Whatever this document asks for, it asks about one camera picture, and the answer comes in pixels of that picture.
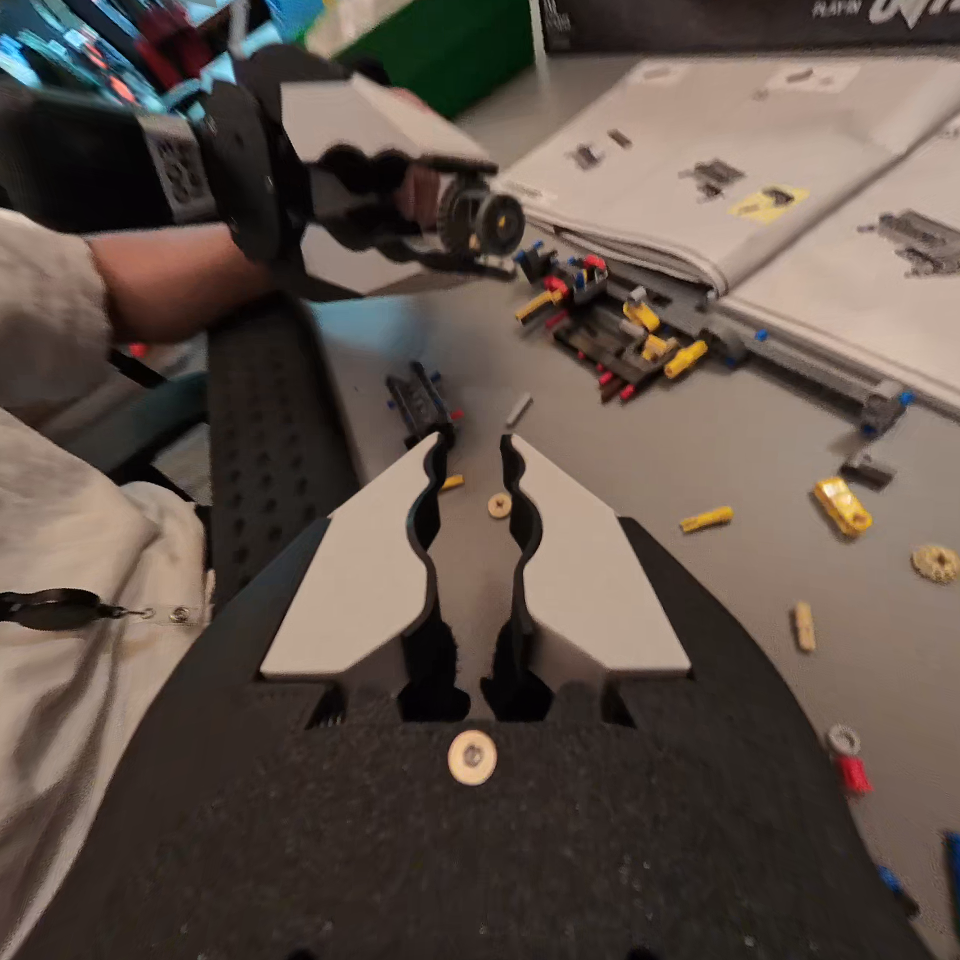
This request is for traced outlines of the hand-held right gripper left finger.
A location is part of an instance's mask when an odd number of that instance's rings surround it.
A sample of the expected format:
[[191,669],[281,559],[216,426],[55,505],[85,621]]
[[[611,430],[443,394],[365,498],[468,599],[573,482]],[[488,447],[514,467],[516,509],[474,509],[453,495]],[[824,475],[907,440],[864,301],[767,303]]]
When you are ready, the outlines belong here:
[[259,667],[267,682],[399,694],[430,669],[438,611],[429,554],[441,527],[448,444],[431,433],[328,517]]

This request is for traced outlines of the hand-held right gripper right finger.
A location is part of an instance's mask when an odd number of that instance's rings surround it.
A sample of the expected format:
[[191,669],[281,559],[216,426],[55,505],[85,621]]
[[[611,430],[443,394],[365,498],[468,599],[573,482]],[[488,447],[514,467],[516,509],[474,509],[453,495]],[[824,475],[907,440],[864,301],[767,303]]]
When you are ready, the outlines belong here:
[[499,640],[504,692],[530,679],[554,693],[688,676],[690,657],[615,510],[518,434],[502,436],[500,455],[519,550]]

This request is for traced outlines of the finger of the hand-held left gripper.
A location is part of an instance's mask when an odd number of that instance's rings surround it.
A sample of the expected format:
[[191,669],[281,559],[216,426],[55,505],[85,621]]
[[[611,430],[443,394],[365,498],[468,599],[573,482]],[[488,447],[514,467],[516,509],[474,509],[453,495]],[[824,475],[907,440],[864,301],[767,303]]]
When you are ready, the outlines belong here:
[[519,272],[508,258],[469,251],[469,270],[433,270],[419,255],[450,255],[439,234],[438,219],[409,221],[389,218],[385,225],[397,228],[394,239],[404,247],[403,260],[388,257],[377,246],[360,245],[367,235],[356,222],[342,216],[318,222],[304,221],[300,252],[306,280],[301,296],[312,302],[348,298],[380,298],[446,291],[475,280],[513,282]]
[[401,91],[361,75],[284,82],[280,113],[284,134],[305,166],[345,149],[365,160],[398,156],[424,166],[439,162],[482,176],[498,174],[489,152],[459,126]]

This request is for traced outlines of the grey lego differential housing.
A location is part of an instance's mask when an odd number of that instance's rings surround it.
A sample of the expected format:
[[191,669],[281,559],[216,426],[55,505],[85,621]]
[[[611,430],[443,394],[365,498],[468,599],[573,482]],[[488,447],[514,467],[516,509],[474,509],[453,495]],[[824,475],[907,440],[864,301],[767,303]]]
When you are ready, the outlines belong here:
[[436,229],[440,246],[466,258],[509,258],[521,245],[526,217],[521,203],[492,190],[479,175],[458,175],[440,195]]

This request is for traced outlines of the tan lego bevel gear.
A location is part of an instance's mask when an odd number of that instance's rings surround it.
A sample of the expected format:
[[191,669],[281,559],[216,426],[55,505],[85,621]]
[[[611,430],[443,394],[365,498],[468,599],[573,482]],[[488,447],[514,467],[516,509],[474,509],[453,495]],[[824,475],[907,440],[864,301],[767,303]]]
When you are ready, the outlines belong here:
[[935,584],[953,583],[959,577],[959,553],[940,544],[928,543],[916,547],[910,555],[913,570]]

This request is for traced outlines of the person's left forearm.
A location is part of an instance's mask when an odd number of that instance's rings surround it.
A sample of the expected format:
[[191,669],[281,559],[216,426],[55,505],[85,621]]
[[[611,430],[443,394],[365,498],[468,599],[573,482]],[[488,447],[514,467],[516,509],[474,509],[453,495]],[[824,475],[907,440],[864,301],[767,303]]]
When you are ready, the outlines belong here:
[[86,246],[116,345],[186,342],[278,290],[222,222],[101,233]]

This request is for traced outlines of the lego engine subassembly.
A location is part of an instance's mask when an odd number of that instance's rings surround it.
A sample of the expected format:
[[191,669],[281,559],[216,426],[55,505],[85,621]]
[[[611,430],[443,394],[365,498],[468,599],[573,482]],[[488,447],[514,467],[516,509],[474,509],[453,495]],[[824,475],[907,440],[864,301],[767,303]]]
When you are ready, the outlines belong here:
[[449,450],[457,444],[458,427],[454,411],[438,390],[440,376],[430,374],[417,360],[410,361],[403,375],[389,374],[385,386],[389,393],[388,407],[402,419],[406,435],[403,443],[413,450],[431,434],[443,438]]

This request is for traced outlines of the yellow lego connector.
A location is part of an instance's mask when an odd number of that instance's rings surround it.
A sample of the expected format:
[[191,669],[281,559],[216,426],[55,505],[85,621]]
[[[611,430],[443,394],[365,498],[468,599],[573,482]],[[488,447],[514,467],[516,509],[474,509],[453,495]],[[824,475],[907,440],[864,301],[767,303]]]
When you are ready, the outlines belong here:
[[847,539],[857,539],[873,526],[872,515],[840,476],[816,482],[812,496],[835,528]]

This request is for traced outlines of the lego chassis assembly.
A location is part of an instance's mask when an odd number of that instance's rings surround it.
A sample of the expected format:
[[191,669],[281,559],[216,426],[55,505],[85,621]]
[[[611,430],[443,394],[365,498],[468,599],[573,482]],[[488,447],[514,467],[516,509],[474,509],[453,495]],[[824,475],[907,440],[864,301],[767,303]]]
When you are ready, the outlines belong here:
[[722,313],[713,294],[599,253],[561,254],[535,241],[513,261],[538,293],[515,313],[594,368],[602,403],[626,404],[657,380],[678,382],[712,359],[738,369],[757,358],[851,401],[859,429],[879,436],[917,401],[895,378],[835,361],[785,334]]

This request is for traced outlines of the dark grey lego connector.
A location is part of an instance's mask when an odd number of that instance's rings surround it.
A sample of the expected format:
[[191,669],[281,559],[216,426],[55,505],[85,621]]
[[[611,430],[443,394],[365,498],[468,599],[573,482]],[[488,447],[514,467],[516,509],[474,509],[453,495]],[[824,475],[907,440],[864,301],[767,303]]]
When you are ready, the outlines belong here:
[[846,457],[839,470],[847,480],[875,491],[882,491],[889,487],[898,473],[894,466],[879,460],[867,448],[857,450]]

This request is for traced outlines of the lego instruction booklet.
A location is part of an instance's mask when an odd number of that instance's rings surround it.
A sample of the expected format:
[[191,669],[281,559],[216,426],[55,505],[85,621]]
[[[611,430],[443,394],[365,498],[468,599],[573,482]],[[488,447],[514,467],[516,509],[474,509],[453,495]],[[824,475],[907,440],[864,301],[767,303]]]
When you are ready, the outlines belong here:
[[646,59],[500,175],[570,244],[958,415],[958,59]]

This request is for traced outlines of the yellow car lego set box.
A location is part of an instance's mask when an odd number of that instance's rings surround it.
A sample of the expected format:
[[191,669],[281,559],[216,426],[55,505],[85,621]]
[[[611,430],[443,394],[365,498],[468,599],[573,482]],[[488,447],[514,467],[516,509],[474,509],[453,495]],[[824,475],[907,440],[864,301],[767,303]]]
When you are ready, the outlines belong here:
[[540,1],[549,54],[957,46],[957,1]]

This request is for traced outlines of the person's left hand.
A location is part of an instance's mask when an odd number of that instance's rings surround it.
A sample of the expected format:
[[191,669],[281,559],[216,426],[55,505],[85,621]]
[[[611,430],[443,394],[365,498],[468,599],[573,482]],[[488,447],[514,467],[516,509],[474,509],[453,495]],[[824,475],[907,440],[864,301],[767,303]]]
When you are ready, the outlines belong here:
[[442,186],[439,173],[411,164],[393,193],[393,202],[406,221],[416,224],[423,233],[430,233],[437,226]]

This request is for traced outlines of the green plastic bin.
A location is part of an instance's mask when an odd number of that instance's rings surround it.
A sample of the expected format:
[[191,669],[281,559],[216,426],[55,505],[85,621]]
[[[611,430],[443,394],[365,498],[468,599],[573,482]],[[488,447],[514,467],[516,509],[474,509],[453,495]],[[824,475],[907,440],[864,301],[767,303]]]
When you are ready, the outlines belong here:
[[534,66],[527,1],[414,1],[346,45],[346,66],[380,66],[389,84],[454,119]]

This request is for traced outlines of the person's white printed shirt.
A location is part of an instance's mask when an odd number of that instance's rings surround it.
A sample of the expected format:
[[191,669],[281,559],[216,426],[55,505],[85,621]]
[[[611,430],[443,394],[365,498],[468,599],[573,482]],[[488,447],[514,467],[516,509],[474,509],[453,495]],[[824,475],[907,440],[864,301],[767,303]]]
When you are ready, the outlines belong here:
[[80,237],[1,222],[1,587],[72,589],[148,618],[2,624],[1,941],[12,958],[84,845],[151,702],[205,626],[194,507],[116,486],[18,414],[70,404],[112,370],[106,288]]

